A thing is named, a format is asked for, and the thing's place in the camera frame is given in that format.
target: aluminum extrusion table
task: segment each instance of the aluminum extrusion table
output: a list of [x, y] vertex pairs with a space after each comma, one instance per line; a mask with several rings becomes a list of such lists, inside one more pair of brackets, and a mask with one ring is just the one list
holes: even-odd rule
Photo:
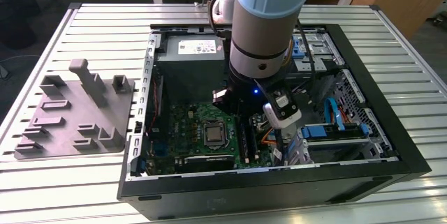
[[[447, 89], [380, 11], [368, 6], [305, 6], [302, 23], [340, 24], [433, 170], [358, 202], [173, 223], [442, 222], [447, 218]], [[146, 219], [115, 200], [122, 153], [17, 161], [13, 148], [39, 101], [45, 74], [63, 80], [71, 58], [86, 58], [102, 79], [141, 77], [149, 25], [205, 23], [189, 4], [82, 4], [66, 11], [0, 126], [0, 223], [135, 223]], [[129, 119], [129, 128], [134, 125]]]

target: screw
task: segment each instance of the screw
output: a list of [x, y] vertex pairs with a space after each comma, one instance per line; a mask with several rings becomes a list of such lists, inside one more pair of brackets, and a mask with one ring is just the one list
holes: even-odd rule
[[261, 63], [257, 65], [257, 68], [262, 71], [266, 68], [266, 64]]

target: black computer chassis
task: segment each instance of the black computer chassis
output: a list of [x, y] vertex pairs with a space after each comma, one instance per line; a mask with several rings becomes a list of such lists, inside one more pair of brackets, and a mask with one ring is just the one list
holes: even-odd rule
[[126, 144], [117, 199], [127, 202], [149, 220], [356, 201], [390, 184], [409, 181], [430, 171], [340, 26], [313, 24], [306, 27], [325, 28], [400, 160], [125, 181]]

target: motherboard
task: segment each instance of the motherboard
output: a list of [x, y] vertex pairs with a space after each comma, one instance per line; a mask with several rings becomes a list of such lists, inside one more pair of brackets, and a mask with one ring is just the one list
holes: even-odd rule
[[[257, 122], [260, 118], [254, 116], [250, 120]], [[240, 136], [237, 118], [228, 116], [212, 104], [171, 105], [167, 124], [166, 141], [153, 143], [155, 174], [174, 174], [186, 162], [204, 164], [204, 160], [210, 157], [221, 161], [228, 160], [229, 169], [272, 165], [269, 147], [261, 146], [260, 141], [256, 143], [258, 146], [256, 159], [244, 158], [246, 153], [242, 152], [246, 152], [246, 147], [237, 137]], [[193, 166], [188, 172], [208, 169], [200, 166]]]

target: power supply label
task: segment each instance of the power supply label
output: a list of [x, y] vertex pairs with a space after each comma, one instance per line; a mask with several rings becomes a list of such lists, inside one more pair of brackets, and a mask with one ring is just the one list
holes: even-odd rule
[[178, 54], [216, 53], [214, 40], [184, 40], [178, 42]]

